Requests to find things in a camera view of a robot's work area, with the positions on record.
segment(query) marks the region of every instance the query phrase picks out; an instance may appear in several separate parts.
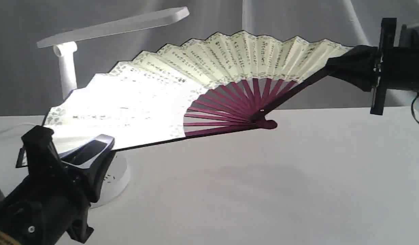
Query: hand fan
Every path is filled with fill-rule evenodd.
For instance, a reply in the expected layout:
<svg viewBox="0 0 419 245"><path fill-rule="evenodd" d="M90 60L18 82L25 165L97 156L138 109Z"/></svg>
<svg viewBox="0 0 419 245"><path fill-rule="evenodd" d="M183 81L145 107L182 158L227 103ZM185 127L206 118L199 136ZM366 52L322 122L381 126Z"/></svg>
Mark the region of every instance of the hand fan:
<svg viewBox="0 0 419 245"><path fill-rule="evenodd" d="M327 76L329 58L351 47L301 37L279 41L240 31L206 40L142 51L96 74L45 116L59 152L101 133L114 149L187 138L273 129L265 115L303 88Z"/></svg>

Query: gray curtain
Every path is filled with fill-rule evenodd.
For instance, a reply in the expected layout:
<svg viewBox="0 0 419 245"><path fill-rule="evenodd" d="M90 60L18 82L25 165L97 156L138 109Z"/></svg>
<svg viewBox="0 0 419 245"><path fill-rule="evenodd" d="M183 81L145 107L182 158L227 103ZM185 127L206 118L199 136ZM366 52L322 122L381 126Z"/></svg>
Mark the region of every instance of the gray curtain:
<svg viewBox="0 0 419 245"><path fill-rule="evenodd" d="M344 45L359 40L343 1L323 0L0 0L0 116L43 115L61 104L58 60L36 42L141 13L187 6L189 17L170 26L78 42L74 54L78 87L117 61L165 43L180 45L219 31L242 29L286 40L329 38ZM398 105L389 96L388 106ZM371 94L338 79L323 79L286 102L282 109L369 107Z"/></svg>

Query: lamp base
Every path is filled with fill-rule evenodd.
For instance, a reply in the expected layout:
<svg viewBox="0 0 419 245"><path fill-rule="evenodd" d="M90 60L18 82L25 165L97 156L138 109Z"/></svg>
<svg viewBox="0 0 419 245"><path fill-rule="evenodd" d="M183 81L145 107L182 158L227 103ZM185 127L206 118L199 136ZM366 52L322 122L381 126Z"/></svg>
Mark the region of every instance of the lamp base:
<svg viewBox="0 0 419 245"><path fill-rule="evenodd" d="M116 153L102 183L99 201L92 203L91 208L102 206L118 197L127 187L130 178L131 172L127 159L121 152Z"/></svg>

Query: white table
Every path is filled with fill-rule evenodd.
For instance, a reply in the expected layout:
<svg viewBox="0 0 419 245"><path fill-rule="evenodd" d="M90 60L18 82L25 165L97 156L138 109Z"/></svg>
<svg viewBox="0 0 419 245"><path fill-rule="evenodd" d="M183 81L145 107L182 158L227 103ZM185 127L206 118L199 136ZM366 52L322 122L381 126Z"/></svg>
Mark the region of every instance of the white table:
<svg viewBox="0 0 419 245"><path fill-rule="evenodd" d="M408 107L268 118L276 130L126 152L132 180L90 212L86 244L419 245L419 126ZM0 129L41 120L0 118ZM6 194L26 174L12 168L27 130L0 141ZM65 234L59 244L78 243Z"/></svg>

